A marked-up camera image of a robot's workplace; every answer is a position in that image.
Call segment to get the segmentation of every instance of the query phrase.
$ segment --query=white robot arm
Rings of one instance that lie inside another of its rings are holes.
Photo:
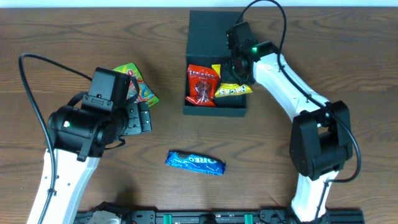
[[[57,181],[55,193],[49,203],[43,224],[72,224],[86,185],[98,166],[99,157],[87,157],[85,162],[77,160],[77,154],[55,149]],[[44,155],[44,168],[36,199],[30,211],[28,224],[37,224],[47,198],[51,177],[50,154]]]
[[[289,67],[283,55],[280,56],[280,61],[282,65],[285,66],[286,73],[290,75],[295,83],[300,85],[303,90],[311,94],[312,98],[318,102],[326,103],[328,101],[325,97],[313,91]],[[277,54],[273,53],[263,56],[258,62],[254,62],[253,75],[254,79],[264,86],[283,109],[285,109],[291,121],[293,121],[294,117],[300,115],[302,111],[312,112],[319,109],[317,105],[308,101],[282,74],[277,63]],[[331,171],[323,174],[317,180],[311,180],[311,178],[305,177],[302,174],[298,175],[297,191],[292,200],[292,209],[301,222],[310,222],[314,220],[318,203],[321,199],[324,181],[327,179],[334,179],[337,174],[338,171]],[[326,190],[325,198],[327,198],[329,189],[330,188],[327,188]],[[321,217],[326,212],[325,202],[326,200],[322,203],[318,217]]]

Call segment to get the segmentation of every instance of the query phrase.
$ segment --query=oreo package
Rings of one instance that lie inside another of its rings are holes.
[[[225,170],[224,162],[186,152],[170,151],[165,163],[172,167],[212,175],[223,175]]]

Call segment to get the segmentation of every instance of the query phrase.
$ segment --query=wood grain surface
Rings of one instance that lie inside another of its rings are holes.
[[[398,9],[287,7],[284,55],[314,90],[343,100],[363,156],[358,179],[333,184],[329,208],[360,208],[367,223],[398,223]],[[0,9],[0,223],[25,223],[43,168],[44,135],[17,67],[23,52],[41,54],[92,76],[96,67],[134,62],[160,102],[153,131],[104,154],[80,210],[102,201],[136,208],[258,209],[288,206],[297,171],[288,152],[291,123],[254,85],[244,118],[184,116],[185,47],[190,9]],[[250,9],[259,40],[279,43],[274,7]],[[27,59],[27,78],[47,120],[90,83]],[[167,167],[169,149],[227,162],[214,177]],[[339,178],[355,170],[346,163]]]

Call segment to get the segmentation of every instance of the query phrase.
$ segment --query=black box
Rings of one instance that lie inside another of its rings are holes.
[[[222,64],[231,58],[226,31],[235,24],[239,15],[240,12],[190,11],[187,69],[189,64],[211,68],[211,65]],[[185,78],[185,96],[189,96],[187,70]],[[215,98],[215,103],[217,107],[211,108],[195,106],[185,100],[183,114],[243,117],[247,111],[246,95]]]

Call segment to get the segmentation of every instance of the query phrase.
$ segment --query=black cable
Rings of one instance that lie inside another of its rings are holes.
[[[124,138],[118,137],[118,140],[120,143],[117,146],[105,148],[105,150],[116,149],[117,147],[122,147],[126,144],[126,140],[124,140]]]
[[[47,212],[47,209],[49,207],[49,204],[50,204],[50,201],[51,201],[51,197],[52,197],[52,195],[53,195],[53,193],[55,191],[55,180],[57,179],[57,167],[55,166],[56,165],[56,161],[55,161],[54,147],[53,147],[53,144],[52,144],[51,139],[50,139],[50,134],[49,134],[49,132],[47,130],[47,127],[45,125],[42,113],[40,112],[40,109],[37,106],[37,103],[35,101],[35,98],[33,97],[32,91],[30,90],[29,84],[28,84],[26,76],[25,76],[24,65],[23,65],[23,60],[24,60],[25,57],[31,57],[31,58],[37,58],[37,59],[43,60],[45,62],[51,63],[53,65],[56,65],[56,66],[58,66],[60,68],[65,69],[65,70],[68,70],[70,72],[76,73],[76,74],[78,74],[78,75],[80,75],[82,77],[85,77],[85,78],[87,78],[90,81],[92,81],[92,78],[87,76],[87,75],[85,75],[85,74],[83,74],[83,73],[81,73],[81,72],[78,72],[76,70],[68,68],[68,67],[66,67],[64,65],[61,65],[60,63],[54,62],[53,60],[47,59],[45,57],[42,57],[42,56],[39,56],[39,55],[36,55],[36,54],[23,53],[21,56],[19,56],[18,63],[19,63],[19,72],[21,74],[21,80],[22,80],[22,83],[24,84],[24,87],[25,87],[25,90],[26,90],[26,94],[27,94],[27,96],[29,98],[29,101],[32,104],[33,109],[34,109],[34,111],[35,111],[35,113],[37,115],[37,119],[39,119],[40,125],[41,125],[41,127],[43,129],[45,140],[47,142],[47,147],[49,148],[49,153],[50,153],[50,158],[51,158],[51,183],[50,183],[50,188],[49,188],[49,190],[47,192],[47,199],[45,200],[44,207],[43,207],[42,213],[41,213],[40,218],[39,218],[39,224],[41,224],[43,222],[45,213]]]
[[[361,164],[362,164],[361,151],[359,150],[358,143],[357,143],[357,141],[356,141],[356,139],[355,139],[353,133],[349,130],[349,128],[347,127],[347,125],[345,125],[345,123],[344,123],[336,114],[334,114],[334,112],[332,112],[331,110],[329,110],[329,109],[328,109],[326,106],[324,106],[322,103],[318,102],[317,100],[314,100],[314,99],[312,98],[311,95],[309,95],[309,94],[308,94],[306,91],[304,91],[297,83],[295,83],[294,80],[292,80],[292,78],[286,73],[286,71],[285,71],[285,69],[284,69],[284,66],[283,66],[282,63],[280,62],[280,53],[282,52],[282,47],[283,47],[283,44],[284,44],[284,41],[285,41],[286,23],[287,23],[287,22],[286,22],[287,19],[286,19],[285,11],[283,10],[282,6],[281,6],[279,3],[277,3],[276,1],[274,1],[274,0],[255,0],[255,1],[253,1],[252,3],[250,3],[250,4],[242,11],[242,13],[241,13],[241,15],[239,16],[239,18],[238,18],[238,20],[236,21],[236,23],[239,23],[240,19],[243,17],[243,14],[244,14],[244,12],[246,12],[246,10],[248,10],[253,4],[255,4],[255,3],[259,2],[259,1],[268,1],[268,2],[274,3],[274,4],[280,9],[280,11],[281,11],[281,13],[282,13],[282,16],[283,16],[283,18],[284,18],[284,30],[283,30],[283,33],[282,33],[282,38],[281,38],[281,40],[280,40],[280,45],[279,45],[279,51],[278,51],[278,54],[277,54],[277,62],[278,62],[279,69],[282,71],[282,73],[285,75],[285,77],[289,80],[289,82],[291,82],[291,84],[292,84],[294,87],[296,87],[296,89],[298,89],[299,92],[301,92],[301,94],[302,94],[303,96],[305,96],[309,101],[311,101],[312,103],[314,103],[315,105],[317,105],[319,108],[325,110],[333,119],[335,119],[335,120],[337,121],[338,124],[340,124],[340,125],[343,127],[343,129],[347,132],[347,134],[348,134],[349,137],[351,138],[351,142],[353,143],[354,148],[355,148],[355,153],[356,153],[357,161],[356,161],[356,170],[355,170],[354,174],[353,174],[351,177],[347,178],[347,179],[341,179],[341,180],[331,180],[331,179],[328,179],[328,180],[325,181],[325,185],[324,185],[323,190],[322,190],[321,199],[320,199],[319,205],[318,205],[318,207],[317,207],[317,214],[315,215],[315,223],[316,223],[317,220],[318,220],[318,214],[319,214],[319,211],[320,211],[320,207],[321,207],[321,205],[322,205],[323,198],[324,198],[324,196],[325,196],[326,188],[329,186],[329,183],[330,183],[330,182],[333,182],[333,183],[347,183],[347,182],[350,182],[350,181],[354,180],[354,179],[357,178],[357,176],[359,175],[359,172],[361,171]]]

